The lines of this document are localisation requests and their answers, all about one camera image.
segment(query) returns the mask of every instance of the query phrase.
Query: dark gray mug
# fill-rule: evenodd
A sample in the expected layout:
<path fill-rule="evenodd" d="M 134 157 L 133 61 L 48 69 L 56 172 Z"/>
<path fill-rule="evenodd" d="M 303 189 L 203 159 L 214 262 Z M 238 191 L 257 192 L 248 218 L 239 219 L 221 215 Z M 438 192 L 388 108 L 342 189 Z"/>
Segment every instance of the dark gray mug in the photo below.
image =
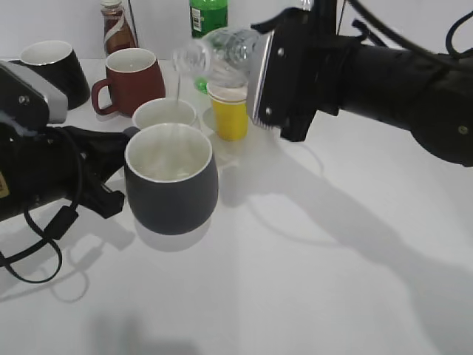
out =
<path fill-rule="evenodd" d="M 176 235 L 195 230 L 218 200 L 210 140 L 185 124 L 158 124 L 137 133 L 125 151 L 126 193 L 147 229 Z"/>

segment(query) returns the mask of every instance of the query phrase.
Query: yellow cup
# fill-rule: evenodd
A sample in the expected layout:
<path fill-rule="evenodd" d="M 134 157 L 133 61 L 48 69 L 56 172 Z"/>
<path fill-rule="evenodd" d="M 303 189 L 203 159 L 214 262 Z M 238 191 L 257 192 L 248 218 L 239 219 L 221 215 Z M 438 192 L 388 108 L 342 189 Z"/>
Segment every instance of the yellow cup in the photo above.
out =
<path fill-rule="evenodd" d="M 226 141 L 238 141 L 246 137 L 248 88 L 228 89 L 209 83 L 207 91 L 212 100 L 219 137 Z"/>

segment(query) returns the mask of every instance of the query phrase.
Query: green bottle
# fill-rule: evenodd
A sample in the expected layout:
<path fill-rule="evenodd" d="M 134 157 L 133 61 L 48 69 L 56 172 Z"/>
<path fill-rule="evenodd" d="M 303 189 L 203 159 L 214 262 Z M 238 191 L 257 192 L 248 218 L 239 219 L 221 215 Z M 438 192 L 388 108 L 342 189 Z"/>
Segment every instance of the green bottle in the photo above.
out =
<path fill-rule="evenodd" d="M 228 26 L 228 0 L 190 0 L 192 37 L 202 38 L 207 33 Z M 207 93 L 207 81 L 198 78 L 195 87 Z"/>

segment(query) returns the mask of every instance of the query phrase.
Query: cable connector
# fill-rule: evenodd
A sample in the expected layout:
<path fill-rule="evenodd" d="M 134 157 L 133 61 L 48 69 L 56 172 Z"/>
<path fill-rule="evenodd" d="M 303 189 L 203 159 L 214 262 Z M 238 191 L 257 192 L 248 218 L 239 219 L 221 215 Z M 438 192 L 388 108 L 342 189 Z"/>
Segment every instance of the cable connector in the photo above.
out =
<path fill-rule="evenodd" d="M 62 206 L 50 224 L 44 230 L 44 238 L 47 240 L 60 240 L 77 220 L 79 214 L 70 206 Z"/>

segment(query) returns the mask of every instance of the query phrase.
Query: ketchup bottle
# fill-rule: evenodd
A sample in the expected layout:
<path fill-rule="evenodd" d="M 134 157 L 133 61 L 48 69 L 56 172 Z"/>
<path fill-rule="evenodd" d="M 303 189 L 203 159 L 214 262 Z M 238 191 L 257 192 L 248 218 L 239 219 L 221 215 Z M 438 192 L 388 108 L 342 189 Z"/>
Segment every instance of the ketchup bottle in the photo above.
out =
<path fill-rule="evenodd" d="M 101 0 L 105 21 L 103 45 L 107 55 L 125 48 L 136 48 L 136 41 L 125 17 L 121 0 Z"/>

